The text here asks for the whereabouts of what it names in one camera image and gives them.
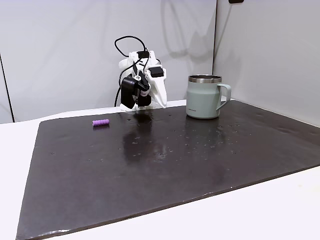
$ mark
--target mug handle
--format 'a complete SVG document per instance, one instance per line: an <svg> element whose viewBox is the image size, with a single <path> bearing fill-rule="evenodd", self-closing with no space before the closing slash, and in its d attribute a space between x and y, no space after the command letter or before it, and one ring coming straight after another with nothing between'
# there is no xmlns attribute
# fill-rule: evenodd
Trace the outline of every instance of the mug handle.
<svg viewBox="0 0 320 240"><path fill-rule="evenodd" d="M220 108L222 108L224 105L226 105L231 100L231 87L229 85L223 84L223 83L219 83L217 86L226 88L226 100L222 105L218 106L216 111L218 111Z"/></svg>

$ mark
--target white wall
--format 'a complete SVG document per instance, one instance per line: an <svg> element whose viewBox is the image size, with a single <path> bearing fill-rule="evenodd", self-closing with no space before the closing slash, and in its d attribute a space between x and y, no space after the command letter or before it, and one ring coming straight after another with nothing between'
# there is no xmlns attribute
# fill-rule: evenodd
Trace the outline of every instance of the white wall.
<svg viewBox="0 0 320 240"><path fill-rule="evenodd" d="M319 9L318 0L232 5L213 72L233 98L320 126ZM229 10L217 1L216 48Z"/></svg>
<svg viewBox="0 0 320 240"><path fill-rule="evenodd" d="M7 123L12 123L12 117L9 107L4 75L0 64L0 124Z"/></svg>
<svg viewBox="0 0 320 240"><path fill-rule="evenodd" d="M141 38L167 69L168 100L211 73L216 0L0 0L0 51L18 121L111 107L123 59ZM125 52L141 50L134 40Z"/></svg>

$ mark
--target black cable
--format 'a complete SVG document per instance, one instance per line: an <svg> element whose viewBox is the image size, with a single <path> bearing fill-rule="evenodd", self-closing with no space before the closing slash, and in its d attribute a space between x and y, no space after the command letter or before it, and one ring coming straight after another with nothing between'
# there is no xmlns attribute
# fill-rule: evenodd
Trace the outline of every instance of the black cable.
<svg viewBox="0 0 320 240"><path fill-rule="evenodd" d="M138 62L140 62L141 59L144 57L145 53L147 52L147 49L146 49L146 46L145 46L144 42L141 41L141 40L140 40L139 38L137 38L136 36L131 36L131 35L122 36L122 37L120 37L120 38L118 38L118 39L116 39L116 40L114 41L114 46L115 46L115 48L116 48L124 57L128 58L129 56L128 56L128 55L125 55L125 54L118 48L118 46L117 46L117 42L120 41L120 40L122 40L122 39L136 39L136 40L138 40L138 41L142 44L142 46L143 46L143 54L142 54L142 57L141 57L138 61L134 62L131 66L127 67L126 69L124 69L124 70L120 73L120 76L119 76L119 89L118 89L118 91L117 91L117 93L116 93L115 100L114 100L114 106L115 106L115 107L117 106L117 100L118 100L118 96L119 96L119 93L120 93L120 90L121 90L121 77L122 77L122 74L123 74L125 71L127 71L128 69L132 68L132 67L133 67L134 65L136 65Z"/></svg>
<svg viewBox="0 0 320 240"><path fill-rule="evenodd" d="M11 106L11 101L10 101L10 96L9 96L9 90L8 90L8 85L7 85L7 81L6 81L5 70L4 70L4 65L3 65L3 63L2 63L1 54L0 54L0 64L1 64L1 68L2 68L2 73L3 73L3 79L4 79L6 94L7 94L7 96L8 96L8 101L9 101L9 107L10 107L10 112L11 112L12 121L15 123L14 111L12 110L12 106Z"/></svg>
<svg viewBox="0 0 320 240"><path fill-rule="evenodd" d="M149 59L150 59L150 52L149 52L149 57L148 57L148 59L146 60L145 65L144 65L144 67L143 67L143 75L145 75L145 69L146 69L146 66L147 66L147 64L148 64L148 62L149 62Z"/></svg>

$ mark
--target electrical wire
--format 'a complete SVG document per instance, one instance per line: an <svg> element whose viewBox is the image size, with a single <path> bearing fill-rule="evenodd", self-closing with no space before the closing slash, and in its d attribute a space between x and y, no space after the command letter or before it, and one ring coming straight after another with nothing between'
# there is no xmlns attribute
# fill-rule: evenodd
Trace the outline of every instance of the electrical wire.
<svg viewBox="0 0 320 240"><path fill-rule="evenodd" d="M116 48L124 57L128 58L129 55L125 55L125 54L118 48L118 46L117 46L117 42L120 41L120 40L122 40L122 39L136 39L136 40L138 40L138 41L142 44L142 46L143 46L143 54L142 54L142 57L141 57L138 61L133 62L133 64L132 64L131 66L127 67L126 69L124 69L124 70L120 73L120 76L119 76L119 89L118 89L118 91L116 92L116 96L115 96L115 100L114 100L114 106L115 106L115 107L117 106L117 100L118 100L118 96L119 96L119 93L120 93L120 90L121 90L121 77L122 77L122 74L123 74L125 71L127 71L128 69L133 68L133 66L135 66L138 62L140 62L141 59L144 57L144 55L145 55L146 52L147 52L147 48L146 48L144 42L143 42L142 40L140 40L138 37L136 37L136 36L131 36L131 35L122 36L122 37L120 37L120 38L118 38L118 39L116 39L116 40L114 41L114 46L115 46L115 48Z"/></svg>
<svg viewBox="0 0 320 240"><path fill-rule="evenodd" d="M147 64L148 64L148 62L149 62L149 59L150 59L150 52L149 52L148 48L147 48L146 50L147 50L148 53L149 53L149 57L148 57L148 59L146 60L145 65L144 65L144 67L143 67L143 74L145 74L145 69L146 69L146 66L147 66Z"/></svg>

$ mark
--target robotic hand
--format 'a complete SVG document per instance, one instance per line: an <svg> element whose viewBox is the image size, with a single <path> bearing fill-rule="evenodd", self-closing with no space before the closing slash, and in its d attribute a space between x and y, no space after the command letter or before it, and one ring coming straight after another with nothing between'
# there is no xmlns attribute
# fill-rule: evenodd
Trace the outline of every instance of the robotic hand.
<svg viewBox="0 0 320 240"><path fill-rule="evenodd" d="M120 85L121 104L129 109L134 108L134 106L146 107L151 104L153 98L156 103L165 108L167 106L166 69L156 59L154 51L149 51L143 43L142 45L144 47L143 51L130 52L127 56L118 49L115 43L120 53L127 57L119 62L119 68L126 76Z"/></svg>

